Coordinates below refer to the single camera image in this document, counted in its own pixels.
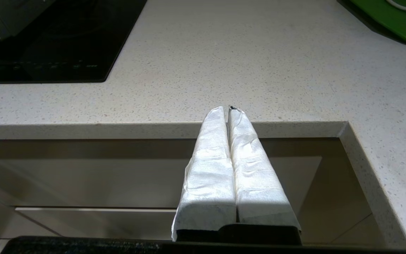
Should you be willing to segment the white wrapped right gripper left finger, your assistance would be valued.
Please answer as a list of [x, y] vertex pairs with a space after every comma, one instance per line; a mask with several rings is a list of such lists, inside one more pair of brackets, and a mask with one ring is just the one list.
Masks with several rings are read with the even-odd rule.
[[183, 231], [217, 232], [236, 222], [235, 176], [224, 108], [203, 119], [185, 168], [182, 195], [171, 226], [172, 241]]

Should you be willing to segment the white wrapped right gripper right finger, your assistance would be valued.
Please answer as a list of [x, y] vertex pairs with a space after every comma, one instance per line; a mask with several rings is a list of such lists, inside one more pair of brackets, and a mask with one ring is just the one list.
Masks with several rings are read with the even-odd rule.
[[239, 222], [293, 226], [301, 232], [294, 210], [248, 116], [230, 107], [228, 140], [235, 172]]

